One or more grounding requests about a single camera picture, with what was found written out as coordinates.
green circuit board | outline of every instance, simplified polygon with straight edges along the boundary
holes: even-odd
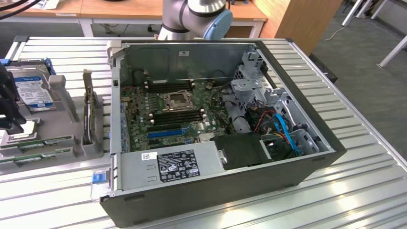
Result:
[[[205,118],[201,121],[178,123],[181,135],[148,138],[148,127],[152,127],[149,113],[161,114],[165,107],[164,96],[168,93],[148,93],[141,87],[125,87],[121,90],[121,102],[125,105],[125,118],[128,123],[130,152],[153,148],[190,144],[197,142],[198,134],[213,133],[215,136],[233,133],[228,122],[228,114],[220,103],[211,104],[211,96],[219,86],[205,89],[206,82],[194,82],[194,88],[189,95],[192,110],[204,109]]]

table leg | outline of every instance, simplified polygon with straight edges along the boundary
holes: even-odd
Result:
[[[367,7],[369,6],[372,0],[367,0],[361,9],[359,10],[359,13],[356,14],[356,18],[361,17],[361,14],[364,13],[364,11],[368,9]]]
[[[407,36],[404,37],[404,39],[400,41],[400,43],[396,45],[396,47],[393,48],[393,50],[389,52],[389,54],[385,56],[385,58],[383,59],[383,61],[379,63],[379,67],[384,67],[388,62],[392,60],[393,56],[399,53],[399,51],[401,51],[401,49],[404,48],[404,46],[407,46]]]
[[[263,28],[263,21],[257,21],[255,23],[255,26],[252,27],[252,30],[249,32],[249,38],[259,38],[260,36],[260,32],[261,32],[261,28]]]
[[[387,1],[388,1],[388,0],[383,0],[383,2],[381,2],[381,4],[380,4],[379,8],[376,9],[376,12],[373,13],[373,15],[371,15],[371,18],[372,18],[372,19],[376,18],[377,14],[379,14],[379,11],[381,10],[381,8],[383,8],[384,4],[387,3]]]
[[[345,19],[343,20],[341,26],[347,26],[349,24],[353,13],[356,12],[356,9],[360,6],[361,2],[363,2],[363,0],[356,1],[355,5],[351,9],[351,12],[348,13],[348,16],[345,16]]]
[[[82,36],[93,37],[92,19],[90,18],[78,18],[78,23],[81,25]]]

power supply label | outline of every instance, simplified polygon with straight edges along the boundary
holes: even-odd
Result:
[[[161,182],[200,175],[193,150],[157,155]]]
[[[20,97],[29,107],[52,105],[53,101],[48,90],[42,88],[45,85],[42,85],[44,82],[40,77],[17,77],[13,80]]]

slotted metal surface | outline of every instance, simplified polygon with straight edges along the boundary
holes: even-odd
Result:
[[[110,74],[105,43],[106,39],[32,37],[18,58],[50,57],[56,72],[66,77],[72,97],[84,93],[82,69],[94,71],[94,91],[105,96],[106,137]],[[296,45],[283,39],[264,43],[348,152],[296,187],[133,228],[405,228],[405,161]],[[105,154],[94,160],[0,176],[0,228],[113,228],[89,197],[90,174],[108,163]]]

motherboard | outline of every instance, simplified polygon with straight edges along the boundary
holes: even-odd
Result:
[[[220,89],[208,80],[122,87],[129,152],[204,142],[235,133]]]

